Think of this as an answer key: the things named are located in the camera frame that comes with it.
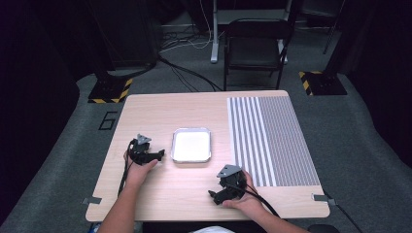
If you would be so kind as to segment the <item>white desk frame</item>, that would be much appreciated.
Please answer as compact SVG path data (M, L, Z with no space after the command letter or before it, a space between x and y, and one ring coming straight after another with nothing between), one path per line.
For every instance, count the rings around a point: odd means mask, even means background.
M281 9L245 9L245 10L219 10L218 0L213 0L213 40L210 62L216 64L219 57L219 24L229 24L233 20L245 17L252 18L283 18L287 19L291 11L292 0L286 0L286 5Z

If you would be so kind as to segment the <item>person's right hand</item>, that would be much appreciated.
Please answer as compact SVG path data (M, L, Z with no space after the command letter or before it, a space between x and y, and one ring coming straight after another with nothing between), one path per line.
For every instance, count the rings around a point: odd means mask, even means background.
M253 181L250 174L244 171L247 179L246 193L238 200L225 200L223 206L225 208L236 209L242 212L245 216L253 221L259 221L263 218L266 210L261 202L255 197L257 193L253 186Z

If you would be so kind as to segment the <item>grey white striped mat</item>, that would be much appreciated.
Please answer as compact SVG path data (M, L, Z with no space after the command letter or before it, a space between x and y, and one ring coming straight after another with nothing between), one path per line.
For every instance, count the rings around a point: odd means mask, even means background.
M227 110L232 161L254 185L320 183L289 97L230 97Z

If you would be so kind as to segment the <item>person's clothing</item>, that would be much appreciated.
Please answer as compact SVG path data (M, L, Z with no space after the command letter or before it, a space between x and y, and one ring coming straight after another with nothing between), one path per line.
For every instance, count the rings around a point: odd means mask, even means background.
M209 227L191 231L189 233L235 233L235 232L229 229L226 229L224 227L221 227L221 226L209 226Z

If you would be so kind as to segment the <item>dark cabinet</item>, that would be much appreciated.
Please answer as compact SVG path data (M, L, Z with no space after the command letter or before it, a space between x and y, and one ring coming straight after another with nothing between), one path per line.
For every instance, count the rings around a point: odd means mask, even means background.
M161 25L153 0L89 0L112 64L116 68L153 66Z

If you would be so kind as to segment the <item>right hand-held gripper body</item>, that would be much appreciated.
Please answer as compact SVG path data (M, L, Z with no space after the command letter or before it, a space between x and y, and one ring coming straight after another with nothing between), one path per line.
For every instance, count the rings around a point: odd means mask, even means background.
M228 197L228 200L241 198L246 190L247 179L239 166L224 165L217 174L220 179L222 196Z

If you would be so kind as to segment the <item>blue white object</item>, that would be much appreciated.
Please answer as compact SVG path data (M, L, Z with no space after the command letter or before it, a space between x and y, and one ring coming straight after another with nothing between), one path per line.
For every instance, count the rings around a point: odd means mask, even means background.
M106 233L105 225L102 222L93 223L87 233Z

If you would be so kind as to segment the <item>white square tray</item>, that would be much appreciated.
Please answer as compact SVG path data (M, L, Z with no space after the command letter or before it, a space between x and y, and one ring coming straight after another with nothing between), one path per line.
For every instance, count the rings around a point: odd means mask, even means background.
M211 132L204 127L179 128L173 134L171 158L176 163L204 163L211 158Z

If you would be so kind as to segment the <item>black yellow-striped stand base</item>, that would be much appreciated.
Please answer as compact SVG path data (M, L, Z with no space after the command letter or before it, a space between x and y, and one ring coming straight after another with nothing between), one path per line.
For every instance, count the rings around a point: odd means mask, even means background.
M347 91L336 76L329 76L320 71L299 72L303 88L307 95L346 95Z
M88 96L89 103L105 104L122 102L132 84L132 79L97 81Z

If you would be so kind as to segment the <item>person's left hand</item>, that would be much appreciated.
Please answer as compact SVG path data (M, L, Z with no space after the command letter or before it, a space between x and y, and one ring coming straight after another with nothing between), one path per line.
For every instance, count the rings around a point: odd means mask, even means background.
M149 172L157 164L157 160L153 160L149 163L139 165L132 161L127 152L123 155L126 162L126 175L125 186L126 187L140 187L145 181Z

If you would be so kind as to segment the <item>thin black stand leg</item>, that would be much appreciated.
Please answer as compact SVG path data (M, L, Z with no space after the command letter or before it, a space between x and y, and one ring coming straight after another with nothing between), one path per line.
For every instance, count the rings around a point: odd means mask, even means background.
M335 31L335 27L340 18L340 14L342 12L342 9L343 9L343 6L346 0L326 0L326 2L327 2L327 6L326 6L327 15L326 16L332 19L332 26L330 27L329 32L328 32L328 38L326 41L324 53L327 53L327 50L329 48L331 39Z

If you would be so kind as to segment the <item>black folding chair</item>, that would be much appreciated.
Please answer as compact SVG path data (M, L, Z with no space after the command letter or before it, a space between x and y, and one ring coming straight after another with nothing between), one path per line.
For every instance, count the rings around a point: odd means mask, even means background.
M227 90L230 70L278 73L280 87L294 24L278 18L240 18L225 30L223 89Z

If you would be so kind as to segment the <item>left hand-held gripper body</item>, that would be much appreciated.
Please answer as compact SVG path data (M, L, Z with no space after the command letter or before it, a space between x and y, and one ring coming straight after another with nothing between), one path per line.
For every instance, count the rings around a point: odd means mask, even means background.
M158 153L149 152L150 141L150 138L138 134L137 138L130 142L128 154L133 162L143 165L153 160L159 160Z

